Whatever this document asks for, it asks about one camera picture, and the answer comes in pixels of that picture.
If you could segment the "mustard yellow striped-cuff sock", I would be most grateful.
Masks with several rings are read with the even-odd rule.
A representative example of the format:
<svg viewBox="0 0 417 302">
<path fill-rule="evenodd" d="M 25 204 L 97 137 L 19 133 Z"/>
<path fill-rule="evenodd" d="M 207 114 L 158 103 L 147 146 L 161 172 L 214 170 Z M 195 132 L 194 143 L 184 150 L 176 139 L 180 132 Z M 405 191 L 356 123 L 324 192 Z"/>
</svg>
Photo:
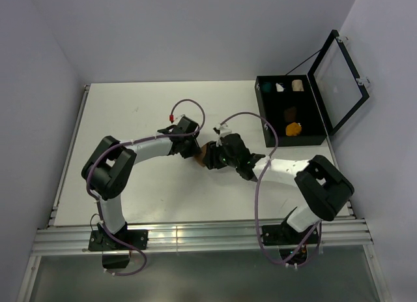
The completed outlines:
<svg viewBox="0 0 417 302">
<path fill-rule="evenodd" d="M 290 123 L 285 128 L 286 136 L 299 136 L 302 132 L 302 126 L 300 123 Z"/>
</svg>

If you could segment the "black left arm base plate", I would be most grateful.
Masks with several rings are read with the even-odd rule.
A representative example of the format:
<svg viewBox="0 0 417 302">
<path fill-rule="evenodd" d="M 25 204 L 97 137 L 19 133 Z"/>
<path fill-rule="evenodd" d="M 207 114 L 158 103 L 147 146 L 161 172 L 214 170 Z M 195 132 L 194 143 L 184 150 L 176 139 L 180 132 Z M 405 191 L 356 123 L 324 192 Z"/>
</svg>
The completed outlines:
<svg viewBox="0 0 417 302">
<path fill-rule="evenodd" d="M 139 250 L 147 248 L 149 232 L 147 230 L 127 230 L 121 235 L 110 237 L 103 230 L 91 232 L 88 251 L 109 252 L 117 250 Z"/>
</svg>

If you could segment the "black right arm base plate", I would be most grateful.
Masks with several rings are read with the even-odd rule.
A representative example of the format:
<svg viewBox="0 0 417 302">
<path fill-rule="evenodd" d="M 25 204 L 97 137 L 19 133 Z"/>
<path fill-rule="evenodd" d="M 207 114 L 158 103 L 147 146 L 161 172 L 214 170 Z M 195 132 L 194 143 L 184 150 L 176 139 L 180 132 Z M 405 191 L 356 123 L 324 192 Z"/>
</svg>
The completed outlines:
<svg viewBox="0 0 417 302">
<path fill-rule="evenodd" d="M 309 226 L 307 230 L 303 232 L 297 232 L 287 224 L 270 224 L 262 225 L 261 233 L 258 239 L 266 246 L 282 246 L 282 245 L 294 245 L 297 246 L 301 243 L 307 245 L 317 244 L 319 242 L 319 232 L 315 228 L 314 231 L 305 239 L 308 232 L 313 228 Z"/>
</svg>

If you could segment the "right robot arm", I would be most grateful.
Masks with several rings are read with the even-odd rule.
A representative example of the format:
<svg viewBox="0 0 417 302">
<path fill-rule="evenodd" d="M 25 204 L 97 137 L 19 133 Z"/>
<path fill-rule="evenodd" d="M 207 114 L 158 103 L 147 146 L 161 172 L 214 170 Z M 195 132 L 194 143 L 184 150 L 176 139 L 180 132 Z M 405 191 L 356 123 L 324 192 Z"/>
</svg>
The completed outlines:
<svg viewBox="0 0 417 302">
<path fill-rule="evenodd" d="M 201 148 L 201 163 L 209 170 L 230 167 L 246 181 L 270 181 L 297 188 L 304 203 L 285 218 L 282 236 L 298 242 L 319 221 L 332 221 L 354 194 L 351 182 L 324 156 L 310 160 L 272 159 L 252 153 L 237 133 Z"/>
</svg>

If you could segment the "dark brown striped-cuff sock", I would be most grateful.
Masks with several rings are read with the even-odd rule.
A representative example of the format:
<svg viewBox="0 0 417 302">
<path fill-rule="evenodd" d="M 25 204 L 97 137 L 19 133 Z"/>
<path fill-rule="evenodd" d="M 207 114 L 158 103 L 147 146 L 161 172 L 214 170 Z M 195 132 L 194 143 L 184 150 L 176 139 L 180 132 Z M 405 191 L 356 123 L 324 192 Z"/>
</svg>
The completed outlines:
<svg viewBox="0 0 417 302">
<path fill-rule="evenodd" d="M 296 116 L 297 108 L 295 106 L 286 108 L 283 111 L 283 118 L 286 123 L 294 123 L 296 121 Z"/>
</svg>

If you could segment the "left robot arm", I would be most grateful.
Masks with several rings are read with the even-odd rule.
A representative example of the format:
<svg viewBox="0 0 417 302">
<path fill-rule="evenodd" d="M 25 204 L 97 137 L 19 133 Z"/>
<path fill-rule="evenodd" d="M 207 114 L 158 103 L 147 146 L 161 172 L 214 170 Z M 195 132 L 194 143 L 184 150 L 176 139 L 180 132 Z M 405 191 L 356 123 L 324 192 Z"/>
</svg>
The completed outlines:
<svg viewBox="0 0 417 302">
<path fill-rule="evenodd" d="M 103 240 L 111 249 L 120 249 L 127 241 L 121 193 L 134 165 L 155 157 L 180 154 L 187 159 L 199 154 L 199 129 L 199 124 L 182 116 L 153 136 L 127 142 L 106 136 L 97 145 L 81 176 L 86 180 L 87 193 L 98 203 L 100 225 L 106 231 Z"/>
</svg>

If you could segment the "tan ribbed sock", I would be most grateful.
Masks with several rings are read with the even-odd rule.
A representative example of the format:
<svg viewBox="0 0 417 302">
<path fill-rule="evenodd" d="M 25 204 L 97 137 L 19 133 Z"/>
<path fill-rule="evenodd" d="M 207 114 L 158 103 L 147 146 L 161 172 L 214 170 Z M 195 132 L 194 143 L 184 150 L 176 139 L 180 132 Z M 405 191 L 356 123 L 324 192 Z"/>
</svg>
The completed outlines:
<svg viewBox="0 0 417 302">
<path fill-rule="evenodd" d="M 207 164 L 210 162 L 209 143 L 206 143 L 200 148 L 200 154 L 194 155 L 194 159 L 201 167 L 208 167 Z"/>
</svg>

